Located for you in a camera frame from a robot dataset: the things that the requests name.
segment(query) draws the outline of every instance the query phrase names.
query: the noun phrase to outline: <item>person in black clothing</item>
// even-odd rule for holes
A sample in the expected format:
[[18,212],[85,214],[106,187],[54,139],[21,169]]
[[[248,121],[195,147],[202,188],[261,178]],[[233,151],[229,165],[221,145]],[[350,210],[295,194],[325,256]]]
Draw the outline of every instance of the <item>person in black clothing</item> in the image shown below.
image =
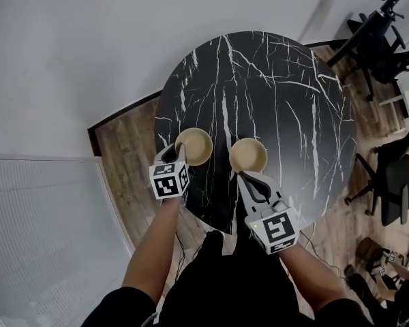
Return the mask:
[[[386,308],[382,307],[374,297],[364,278],[356,272],[352,265],[348,265],[344,270],[348,285],[369,310],[375,326],[397,326],[409,320],[409,270],[395,261],[396,255],[393,256],[394,260],[390,261],[390,255],[391,252],[388,250],[380,252],[380,258],[373,260],[374,265],[367,266],[372,279],[376,282],[380,296],[386,300]],[[388,263],[404,279],[399,290],[394,280],[386,275],[386,271],[380,273],[380,268],[385,268]]]
[[[136,248],[122,288],[85,320],[92,326],[149,326],[170,270],[180,199],[165,200]],[[232,255],[209,232],[196,258],[167,293],[161,326],[371,326],[345,283],[302,246],[267,255],[244,228]],[[299,312],[289,270],[315,320]]]

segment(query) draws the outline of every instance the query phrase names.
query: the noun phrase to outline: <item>black shirt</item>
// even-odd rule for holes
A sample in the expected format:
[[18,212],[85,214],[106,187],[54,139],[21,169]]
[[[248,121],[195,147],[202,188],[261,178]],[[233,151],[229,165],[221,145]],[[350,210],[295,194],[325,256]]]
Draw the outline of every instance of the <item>black shirt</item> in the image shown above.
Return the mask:
[[[124,287],[109,293],[83,326],[142,326],[155,309],[144,292]],[[323,307],[315,320],[300,313],[280,259],[267,255],[198,255],[167,294],[160,313],[160,326],[179,325],[371,326],[359,304],[349,299]]]

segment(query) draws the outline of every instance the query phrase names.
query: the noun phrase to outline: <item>wooden floor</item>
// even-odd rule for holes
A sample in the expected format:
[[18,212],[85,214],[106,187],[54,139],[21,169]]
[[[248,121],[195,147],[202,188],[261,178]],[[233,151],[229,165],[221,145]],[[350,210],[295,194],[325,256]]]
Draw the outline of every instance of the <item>wooden floor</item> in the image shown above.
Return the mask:
[[[327,46],[315,48],[314,51],[325,60],[333,53]],[[343,76],[351,66],[351,62],[344,59],[334,70],[338,76]],[[370,149],[398,138],[387,135],[403,125],[403,114],[397,102],[382,107],[378,105],[378,102],[393,97],[395,92],[392,85],[373,81],[376,96],[372,103],[367,103],[364,99],[367,85],[361,72],[355,72],[347,78],[345,94],[353,102],[358,152],[375,167],[376,157],[369,152]],[[153,163],[156,153],[153,129],[157,101],[158,99],[153,99],[96,130],[112,194],[125,228],[135,245],[140,242],[158,208],[148,176],[149,165]],[[396,221],[387,228],[382,227],[380,210],[374,217],[365,215],[365,209],[369,208],[372,201],[371,194],[354,201],[351,206],[344,204],[348,193],[354,195],[366,183],[367,173],[356,162],[348,188],[343,190],[341,197],[326,215],[316,222],[312,236],[318,255],[341,271],[348,263],[355,264],[356,245],[366,236],[400,253],[406,254],[409,251],[409,220],[406,225],[400,225],[399,221]],[[185,248],[185,266],[192,260],[209,227],[183,208],[177,230]],[[304,229],[303,233],[310,237],[312,231],[313,226]],[[307,242],[303,236],[301,242]],[[235,243],[235,236],[226,235],[224,254],[232,253]],[[181,249],[176,240],[165,294],[175,282],[180,255]],[[337,269],[335,271],[339,275],[342,274]],[[302,312],[311,315],[309,307],[301,297],[299,302]]]

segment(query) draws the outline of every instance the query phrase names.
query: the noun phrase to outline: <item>black marble table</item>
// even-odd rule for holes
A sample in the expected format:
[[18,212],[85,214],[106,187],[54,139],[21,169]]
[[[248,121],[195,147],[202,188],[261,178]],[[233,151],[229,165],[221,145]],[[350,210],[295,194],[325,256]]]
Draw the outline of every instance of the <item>black marble table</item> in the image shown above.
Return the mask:
[[261,141],[274,178],[305,228],[347,185],[356,151],[352,104],[331,68],[309,48],[276,34],[244,31],[189,53],[165,84],[155,118],[158,151],[179,132],[209,133],[213,153],[191,167],[186,207],[210,226],[236,232],[240,202],[229,164],[239,139]]

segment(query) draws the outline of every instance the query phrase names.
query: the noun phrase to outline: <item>chair seat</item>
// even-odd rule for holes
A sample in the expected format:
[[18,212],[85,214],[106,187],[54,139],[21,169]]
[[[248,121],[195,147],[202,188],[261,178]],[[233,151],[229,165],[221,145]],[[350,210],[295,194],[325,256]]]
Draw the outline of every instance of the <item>chair seat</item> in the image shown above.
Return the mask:
[[382,198],[382,224],[387,226],[402,215],[402,189],[405,185],[408,186],[409,200],[409,155],[383,166],[378,166],[376,178]]

